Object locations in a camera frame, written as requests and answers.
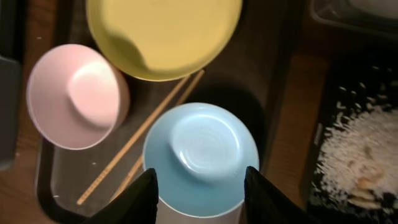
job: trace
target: black tray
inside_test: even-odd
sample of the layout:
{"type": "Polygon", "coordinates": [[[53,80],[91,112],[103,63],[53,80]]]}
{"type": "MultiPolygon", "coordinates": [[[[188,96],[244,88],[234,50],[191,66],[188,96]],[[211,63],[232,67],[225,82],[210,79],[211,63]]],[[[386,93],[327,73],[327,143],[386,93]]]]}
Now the black tray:
{"type": "MultiPolygon", "coordinates": [[[[212,103],[234,113],[254,136],[261,164],[267,161],[267,149],[274,138],[286,71],[303,5],[302,1],[288,0],[244,1],[232,39],[206,67],[205,76],[187,100],[212,103]]],[[[58,9],[55,43],[83,44],[98,50],[87,27],[85,2],[59,0],[58,9]]],[[[108,204],[141,154],[145,134],[83,205],[77,205],[76,201],[178,82],[146,82],[127,75],[125,78],[132,98],[129,115],[122,126],[104,142],[95,148],[69,151],[43,140],[39,152],[36,193],[45,213],[56,222],[82,222],[108,204]]],[[[166,109],[173,107],[178,97],[166,109]]],[[[211,221],[179,215],[161,202],[158,208],[157,223],[236,223],[240,213],[236,210],[211,221]]]]}
{"type": "Polygon", "coordinates": [[[391,108],[398,106],[398,88],[388,85],[394,80],[398,80],[398,60],[397,50],[394,44],[388,49],[372,45],[364,47],[356,53],[345,55],[336,59],[329,72],[325,82],[322,103],[315,130],[313,141],[310,146],[307,158],[306,174],[302,190],[308,194],[307,212],[322,221],[322,223],[398,223],[398,211],[391,215],[386,215],[382,210],[365,210],[353,205],[337,205],[328,194],[321,189],[321,174],[314,174],[317,165],[320,148],[327,138],[326,127],[333,126],[338,113],[343,112],[345,116],[350,116],[350,109],[357,110],[355,103],[362,107],[361,111],[369,111],[366,103],[369,103],[367,97],[377,99],[377,94],[387,95],[386,101],[377,100],[377,105],[390,104],[391,108]],[[380,91],[381,84],[386,84],[386,90],[380,91]],[[336,107],[340,101],[346,109],[336,107]]]}

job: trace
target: clear plastic container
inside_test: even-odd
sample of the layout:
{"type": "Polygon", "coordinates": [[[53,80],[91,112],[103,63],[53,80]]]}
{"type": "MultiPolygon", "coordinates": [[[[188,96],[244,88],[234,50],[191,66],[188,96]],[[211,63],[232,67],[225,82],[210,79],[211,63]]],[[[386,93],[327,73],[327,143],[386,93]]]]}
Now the clear plastic container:
{"type": "Polygon", "coordinates": [[[322,23],[398,39],[398,0],[312,0],[322,23]]]}

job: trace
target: wooden table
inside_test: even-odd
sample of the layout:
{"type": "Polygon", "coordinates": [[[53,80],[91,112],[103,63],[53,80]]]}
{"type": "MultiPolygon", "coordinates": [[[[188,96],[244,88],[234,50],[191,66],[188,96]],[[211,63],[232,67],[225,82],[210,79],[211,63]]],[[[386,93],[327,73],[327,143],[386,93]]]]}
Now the wooden table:
{"type": "MultiPolygon", "coordinates": [[[[0,172],[0,223],[52,223],[34,193],[40,135],[25,104],[26,81],[32,67],[53,46],[57,0],[27,0],[22,98],[16,161],[0,172]]],[[[360,46],[372,37],[316,23],[308,8],[290,61],[280,120],[266,177],[293,202],[303,207],[299,185],[312,138],[323,82],[331,56],[360,46]]]]}

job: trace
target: wooden stick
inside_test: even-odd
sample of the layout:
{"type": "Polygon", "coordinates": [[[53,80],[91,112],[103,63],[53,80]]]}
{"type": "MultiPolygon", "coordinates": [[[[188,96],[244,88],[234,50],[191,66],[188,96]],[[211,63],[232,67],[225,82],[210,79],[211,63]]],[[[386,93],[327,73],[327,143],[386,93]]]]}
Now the wooden stick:
{"type": "Polygon", "coordinates": [[[139,129],[132,135],[131,139],[123,146],[123,148],[115,155],[112,161],[105,167],[105,169],[100,173],[100,175],[94,180],[94,182],[88,187],[84,194],[77,200],[77,204],[81,205],[90,195],[93,193],[95,188],[102,182],[102,180],[111,172],[113,167],[120,161],[120,159],[125,155],[130,147],[139,139],[141,134],[154,122],[162,110],[167,106],[167,104],[173,99],[173,97],[178,93],[178,91],[183,87],[185,82],[189,77],[183,78],[169,93],[169,95],[164,98],[160,105],[152,112],[152,114],[144,121],[144,123],[139,127],[139,129]]]}
{"type": "MultiPolygon", "coordinates": [[[[191,94],[192,90],[196,87],[202,76],[205,74],[204,70],[200,70],[198,75],[192,80],[191,84],[189,84],[188,88],[184,91],[184,93],[181,95],[181,97],[178,99],[177,103],[175,104],[176,106],[181,105],[185,100],[188,98],[188,96],[191,94]]],[[[124,178],[118,189],[116,190],[115,194],[111,198],[109,202],[112,202],[121,192],[123,192],[124,189],[130,184],[131,180],[133,179],[134,175],[138,171],[138,168],[142,165],[142,158],[143,155],[138,158],[136,163],[133,165],[131,170],[127,173],[127,176],[124,178]]]]}

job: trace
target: light blue bowl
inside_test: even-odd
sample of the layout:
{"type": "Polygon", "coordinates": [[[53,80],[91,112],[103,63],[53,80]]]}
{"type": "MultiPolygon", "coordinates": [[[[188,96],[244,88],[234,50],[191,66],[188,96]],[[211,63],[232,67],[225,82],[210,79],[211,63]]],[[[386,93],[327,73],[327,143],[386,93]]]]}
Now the light blue bowl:
{"type": "Polygon", "coordinates": [[[218,217],[239,207],[247,166],[259,168],[249,130],[229,111],[206,103],[166,112],[144,144],[144,168],[156,170],[161,201],[191,217],[218,217]]]}

